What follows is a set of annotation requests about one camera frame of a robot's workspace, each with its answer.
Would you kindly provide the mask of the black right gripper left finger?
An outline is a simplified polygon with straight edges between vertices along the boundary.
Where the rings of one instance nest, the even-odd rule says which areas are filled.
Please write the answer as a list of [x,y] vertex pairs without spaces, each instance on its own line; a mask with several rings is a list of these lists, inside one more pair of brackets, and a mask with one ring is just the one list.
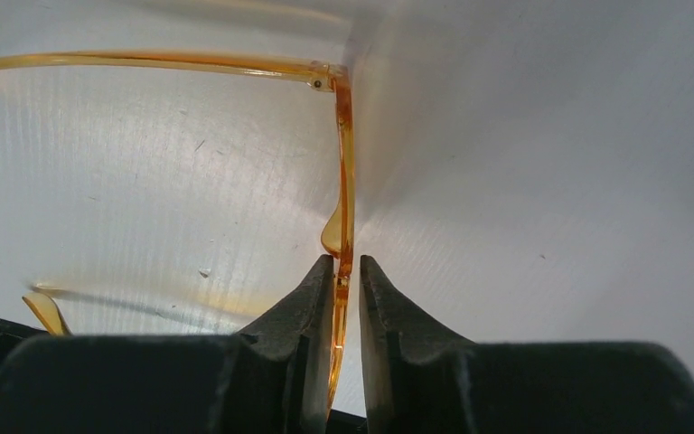
[[333,259],[230,335],[39,335],[0,367],[0,433],[323,433]]

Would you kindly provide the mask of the orange translucent sunglasses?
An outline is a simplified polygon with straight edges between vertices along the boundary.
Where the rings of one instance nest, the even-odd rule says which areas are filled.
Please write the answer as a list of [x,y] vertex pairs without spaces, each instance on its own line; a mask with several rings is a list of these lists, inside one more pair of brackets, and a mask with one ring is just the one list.
[[352,90],[347,67],[325,61],[255,57],[230,53],[181,51],[76,51],[44,52],[0,57],[0,70],[52,66],[122,66],[205,71],[303,82],[310,88],[335,95],[339,131],[340,195],[332,216],[324,225],[321,243],[338,260],[333,272],[332,326],[328,346],[327,408],[333,406],[346,333],[347,304],[354,258],[355,168]]

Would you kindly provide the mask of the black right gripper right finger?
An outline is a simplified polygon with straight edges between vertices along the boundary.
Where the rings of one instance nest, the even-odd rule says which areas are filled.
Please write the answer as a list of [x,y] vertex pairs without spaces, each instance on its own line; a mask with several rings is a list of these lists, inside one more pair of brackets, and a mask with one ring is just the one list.
[[694,380],[647,342],[473,342],[360,260],[371,433],[694,433]]

